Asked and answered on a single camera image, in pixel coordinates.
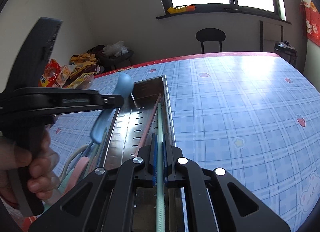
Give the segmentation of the pink chopstick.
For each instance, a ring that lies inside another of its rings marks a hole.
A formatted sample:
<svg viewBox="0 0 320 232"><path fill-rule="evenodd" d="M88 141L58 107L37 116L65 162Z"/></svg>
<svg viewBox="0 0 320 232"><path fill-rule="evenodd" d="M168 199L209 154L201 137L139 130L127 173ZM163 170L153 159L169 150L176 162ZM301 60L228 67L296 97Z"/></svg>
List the pink chopstick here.
<svg viewBox="0 0 320 232"><path fill-rule="evenodd" d="M145 126L145 129L144 129L144 132L140 138L140 142L138 144L138 147L136 149L136 152L134 154L134 157L136 157L138 155L138 151L140 148L142 148L144 145L145 145L145 141L146 141L146 138L148 136L148 133L149 133L149 130L150 130L150 127L152 125L152 122L153 122L153 118L155 116L155 113L156 113L156 110L157 110L157 105L159 104L160 100L161 100L161 97L162 97L162 94L159 94L158 97L157 97L157 100L155 102L155 105L151 111L151 115L148 119L148 121L146 122L146 126Z"/></svg>

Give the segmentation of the cream white spoon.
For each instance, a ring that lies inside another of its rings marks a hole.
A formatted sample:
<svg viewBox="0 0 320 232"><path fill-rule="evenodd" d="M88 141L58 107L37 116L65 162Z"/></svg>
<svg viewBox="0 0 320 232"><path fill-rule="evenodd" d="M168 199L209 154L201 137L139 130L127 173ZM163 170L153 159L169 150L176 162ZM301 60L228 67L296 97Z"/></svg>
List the cream white spoon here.
<svg viewBox="0 0 320 232"><path fill-rule="evenodd" d="M87 147L88 147L88 144L85 144L85 145L77 148L77 150L75 150L75 151L72 153L72 155L68 158L67 162L65 163L65 166L63 167L62 173L61 173L61 175L59 176L60 182L62 182L62 180L66 177L69 164L73 161L73 159L74 159L77 155L79 155L80 153L83 153Z"/></svg>

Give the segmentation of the green chopstick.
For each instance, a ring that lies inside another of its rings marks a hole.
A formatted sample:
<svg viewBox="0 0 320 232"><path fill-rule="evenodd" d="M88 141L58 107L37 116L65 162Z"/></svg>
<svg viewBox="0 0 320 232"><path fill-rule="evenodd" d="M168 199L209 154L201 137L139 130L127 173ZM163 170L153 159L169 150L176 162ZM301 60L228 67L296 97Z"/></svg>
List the green chopstick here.
<svg viewBox="0 0 320 232"><path fill-rule="evenodd" d="M165 231L165 200L164 200L164 162L163 162L163 120L162 105L157 105L157 205L156 205L156 231Z"/></svg>

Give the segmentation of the blue spoon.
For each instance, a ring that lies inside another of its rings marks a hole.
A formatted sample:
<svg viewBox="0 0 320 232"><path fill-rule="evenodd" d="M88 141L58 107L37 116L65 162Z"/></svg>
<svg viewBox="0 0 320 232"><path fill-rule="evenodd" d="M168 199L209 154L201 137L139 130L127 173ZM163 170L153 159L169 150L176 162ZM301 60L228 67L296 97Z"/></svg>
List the blue spoon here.
<svg viewBox="0 0 320 232"><path fill-rule="evenodd" d="M134 82L128 74L120 73L117 81L117 85L113 94L110 96L104 96L103 102L106 108L100 112L91 129L91 139L96 144L103 142L104 132L107 128L107 122L112 112L116 108L120 108L124 104L124 100L132 93Z"/></svg>

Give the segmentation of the pink spoon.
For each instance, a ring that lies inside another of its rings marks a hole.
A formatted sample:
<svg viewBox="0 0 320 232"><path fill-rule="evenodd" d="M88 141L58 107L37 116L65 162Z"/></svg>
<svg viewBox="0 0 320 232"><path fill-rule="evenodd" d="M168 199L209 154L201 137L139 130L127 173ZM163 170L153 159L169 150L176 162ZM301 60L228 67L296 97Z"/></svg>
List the pink spoon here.
<svg viewBox="0 0 320 232"><path fill-rule="evenodd" d="M89 157L81 157L79 161L76 163L74 171L65 189L65 192L62 194L63 196L67 194L67 192L69 192L77 184L81 174L86 169L88 162L89 162Z"/></svg>

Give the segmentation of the green spoon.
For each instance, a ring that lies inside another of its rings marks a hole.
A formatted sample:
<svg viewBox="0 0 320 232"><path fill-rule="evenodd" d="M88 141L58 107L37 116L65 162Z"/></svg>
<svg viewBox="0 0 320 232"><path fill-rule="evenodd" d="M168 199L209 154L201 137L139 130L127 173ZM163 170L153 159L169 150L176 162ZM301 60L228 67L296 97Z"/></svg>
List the green spoon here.
<svg viewBox="0 0 320 232"><path fill-rule="evenodd" d="M73 173L74 169L71 169L69 173L64 177L62 182L60 183L59 187L57 188L57 191L59 192L59 196L62 196L62 194L65 192L65 189L67 187L67 184L69 182L69 179Z"/></svg>

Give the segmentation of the steel utensil tray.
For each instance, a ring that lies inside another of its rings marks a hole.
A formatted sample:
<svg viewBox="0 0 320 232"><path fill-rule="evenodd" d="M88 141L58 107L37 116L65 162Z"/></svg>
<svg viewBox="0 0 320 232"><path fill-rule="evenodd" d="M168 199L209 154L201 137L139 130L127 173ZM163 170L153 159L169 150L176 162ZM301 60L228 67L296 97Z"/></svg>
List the steel utensil tray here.
<svg viewBox="0 0 320 232"><path fill-rule="evenodd" d="M107 171L107 198L98 231L156 231L157 189L152 186L149 156L152 134L157 134L157 110L145 145L134 157L146 122L162 94L163 134L166 134L168 182L175 175L172 149L174 127L165 75L135 82L133 92L117 109L105 140L101 166ZM180 188L164 183L165 231L184 231Z"/></svg>

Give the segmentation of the red snack bag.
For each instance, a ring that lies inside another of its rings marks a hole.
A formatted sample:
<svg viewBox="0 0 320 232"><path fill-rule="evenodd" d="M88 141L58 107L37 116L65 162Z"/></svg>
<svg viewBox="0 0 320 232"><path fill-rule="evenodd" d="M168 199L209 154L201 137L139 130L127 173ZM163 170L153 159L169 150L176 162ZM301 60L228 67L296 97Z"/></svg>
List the red snack bag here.
<svg viewBox="0 0 320 232"><path fill-rule="evenodd" d="M39 87L52 87L61 72L61 67L55 59L51 59L45 66L44 72L40 77Z"/></svg>

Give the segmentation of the blue chopstick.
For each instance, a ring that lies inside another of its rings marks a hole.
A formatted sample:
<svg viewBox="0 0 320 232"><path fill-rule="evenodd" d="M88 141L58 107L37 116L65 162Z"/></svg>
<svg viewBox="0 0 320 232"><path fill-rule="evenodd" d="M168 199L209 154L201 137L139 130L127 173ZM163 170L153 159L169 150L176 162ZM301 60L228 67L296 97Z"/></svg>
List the blue chopstick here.
<svg viewBox="0 0 320 232"><path fill-rule="evenodd" d="M106 137L107 137L107 128L104 131L102 142L99 145L96 145L96 147L95 147L95 149L89 159L89 162L87 164L87 167L86 167L86 170L84 173L84 177L86 177L90 172L92 172L93 169L97 166L97 161L98 161L99 156L101 154L101 151L104 147Z"/></svg>

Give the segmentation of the yellow snack tray pack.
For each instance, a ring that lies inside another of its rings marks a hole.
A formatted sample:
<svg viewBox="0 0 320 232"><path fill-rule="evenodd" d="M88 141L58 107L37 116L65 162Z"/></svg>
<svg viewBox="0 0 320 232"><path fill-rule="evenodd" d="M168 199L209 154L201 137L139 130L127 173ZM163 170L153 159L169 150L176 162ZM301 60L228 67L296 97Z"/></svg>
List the yellow snack tray pack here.
<svg viewBox="0 0 320 232"><path fill-rule="evenodd" d="M88 89L94 81L94 72L84 73L66 86L68 89Z"/></svg>

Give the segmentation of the yellow snack bags pile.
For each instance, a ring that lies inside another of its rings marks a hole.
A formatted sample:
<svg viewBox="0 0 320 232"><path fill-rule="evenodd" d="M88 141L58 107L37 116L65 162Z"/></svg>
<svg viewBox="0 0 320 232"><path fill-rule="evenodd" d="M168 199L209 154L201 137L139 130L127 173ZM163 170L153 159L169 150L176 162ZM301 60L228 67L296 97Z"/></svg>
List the yellow snack bags pile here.
<svg viewBox="0 0 320 232"><path fill-rule="evenodd" d="M85 70L91 67L95 68L98 60L95 58L95 54L83 53L76 56L72 56L69 60L69 65L74 65L75 68L70 74L70 79L76 79L79 75L83 74Z"/></svg>

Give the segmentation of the blue plaid tablecloth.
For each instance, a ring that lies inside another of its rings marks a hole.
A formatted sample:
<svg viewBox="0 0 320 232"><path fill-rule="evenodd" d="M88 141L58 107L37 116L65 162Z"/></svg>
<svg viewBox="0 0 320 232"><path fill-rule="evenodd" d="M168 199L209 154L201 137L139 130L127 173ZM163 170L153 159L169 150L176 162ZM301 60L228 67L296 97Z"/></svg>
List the blue plaid tablecloth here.
<svg viewBox="0 0 320 232"><path fill-rule="evenodd" d="M184 231L319 231L319 92L293 66L275 54L197 55L128 74L167 78L168 187L181 189ZM105 147L30 231L98 231Z"/></svg>

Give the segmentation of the white plastic bag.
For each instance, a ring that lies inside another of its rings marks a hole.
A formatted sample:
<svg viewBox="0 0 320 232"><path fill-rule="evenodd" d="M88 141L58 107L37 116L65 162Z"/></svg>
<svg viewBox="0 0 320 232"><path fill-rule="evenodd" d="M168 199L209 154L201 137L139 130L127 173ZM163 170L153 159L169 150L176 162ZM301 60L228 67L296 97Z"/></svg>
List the white plastic bag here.
<svg viewBox="0 0 320 232"><path fill-rule="evenodd" d="M103 48L103 54L106 57L110 57L110 56L119 57L121 55L127 54L129 51L124 44L125 43L122 40L114 44L108 44Z"/></svg>

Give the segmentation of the black round stool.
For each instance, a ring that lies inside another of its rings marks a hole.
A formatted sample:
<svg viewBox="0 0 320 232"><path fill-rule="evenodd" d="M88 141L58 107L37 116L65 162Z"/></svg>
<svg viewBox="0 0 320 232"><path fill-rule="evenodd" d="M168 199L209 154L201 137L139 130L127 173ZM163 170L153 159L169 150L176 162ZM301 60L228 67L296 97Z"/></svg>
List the black round stool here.
<svg viewBox="0 0 320 232"><path fill-rule="evenodd" d="M226 39L226 34L218 28L203 28L199 30L196 39L201 43L201 53L204 53L204 43L208 41L215 41L219 43L219 51L223 52L222 42Z"/></svg>

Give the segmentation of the yellow orange bag on sill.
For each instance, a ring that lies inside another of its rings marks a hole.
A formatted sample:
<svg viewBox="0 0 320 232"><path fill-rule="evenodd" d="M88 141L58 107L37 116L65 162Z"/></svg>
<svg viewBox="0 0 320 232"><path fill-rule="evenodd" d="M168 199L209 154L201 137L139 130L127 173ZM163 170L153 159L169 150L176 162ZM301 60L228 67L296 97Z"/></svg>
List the yellow orange bag on sill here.
<svg viewBox="0 0 320 232"><path fill-rule="evenodd" d="M184 5L184 6L178 6L178 7L169 7L167 9L167 12L169 14L180 14L180 13L193 12L195 11L195 9L196 9L195 5Z"/></svg>

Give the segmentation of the black rice cooker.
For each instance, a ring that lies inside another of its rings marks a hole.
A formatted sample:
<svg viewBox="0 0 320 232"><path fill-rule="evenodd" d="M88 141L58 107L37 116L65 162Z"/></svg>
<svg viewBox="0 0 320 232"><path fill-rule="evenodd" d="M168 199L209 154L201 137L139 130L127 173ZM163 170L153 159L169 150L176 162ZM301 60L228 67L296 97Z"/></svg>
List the black rice cooker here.
<svg viewBox="0 0 320 232"><path fill-rule="evenodd" d="M288 41L276 42L274 45L274 52L293 67L296 67L297 51Z"/></svg>

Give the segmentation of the red cloth on fridge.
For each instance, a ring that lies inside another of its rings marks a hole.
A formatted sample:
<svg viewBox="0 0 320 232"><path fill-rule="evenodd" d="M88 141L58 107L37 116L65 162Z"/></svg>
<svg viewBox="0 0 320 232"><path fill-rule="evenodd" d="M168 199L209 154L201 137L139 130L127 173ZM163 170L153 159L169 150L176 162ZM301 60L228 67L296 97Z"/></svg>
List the red cloth on fridge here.
<svg viewBox="0 0 320 232"><path fill-rule="evenodd" d="M303 18L305 20L305 33L309 40L320 46L319 26L320 15L312 0L302 0L301 2Z"/></svg>

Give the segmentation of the folded black frame table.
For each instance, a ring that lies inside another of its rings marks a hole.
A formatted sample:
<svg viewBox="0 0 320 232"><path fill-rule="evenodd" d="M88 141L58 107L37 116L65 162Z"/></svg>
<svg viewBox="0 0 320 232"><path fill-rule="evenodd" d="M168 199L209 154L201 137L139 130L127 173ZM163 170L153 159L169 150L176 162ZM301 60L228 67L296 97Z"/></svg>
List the folded black frame table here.
<svg viewBox="0 0 320 232"><path fill-rule="evenodd" d="M260 26L260 52L274 52L277 42L284 40L284 27L266 21L259 21Z"/></svg>

